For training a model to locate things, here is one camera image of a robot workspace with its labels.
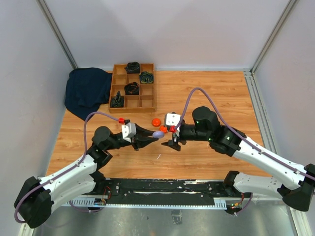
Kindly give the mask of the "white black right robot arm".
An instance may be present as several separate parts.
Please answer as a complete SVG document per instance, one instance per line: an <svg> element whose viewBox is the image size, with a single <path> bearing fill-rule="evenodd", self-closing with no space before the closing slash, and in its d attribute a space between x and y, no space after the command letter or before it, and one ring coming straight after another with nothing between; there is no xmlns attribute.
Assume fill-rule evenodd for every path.
<svg viewBox="0 0 315 236"><path fill-rule="evenodd" d="M315 191L315 166L287 160L262 147L239 130L220 124L217 114L207 107L193 110L193 124L186 124L180 114L167 113L164 125L172 139L164 145L177 151L187 141L207 141L214 151L249 162L267 172L269 177L251 176L229 171L223 191L233 197L237 193L255 193L281 199L289 207L306 212Z"/></svg>

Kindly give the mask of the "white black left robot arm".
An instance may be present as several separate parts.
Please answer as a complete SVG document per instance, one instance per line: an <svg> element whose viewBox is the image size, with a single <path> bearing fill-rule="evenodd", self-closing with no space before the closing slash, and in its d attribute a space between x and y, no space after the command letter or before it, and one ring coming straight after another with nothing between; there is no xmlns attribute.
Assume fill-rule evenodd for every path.
<svg viewBox="0 0 315 236"><path fill-rule="evenodd" d="M160 131L150 131L131 122L122 125L117 134L106 126L99 127L94 132L91 147L82 157L49 176L25 180L14 202L15 220L34 229L77 196L90 192L101 194L105 182L99 169L111 160L110 150L127 146L139 150L163 136Z"/></svg>

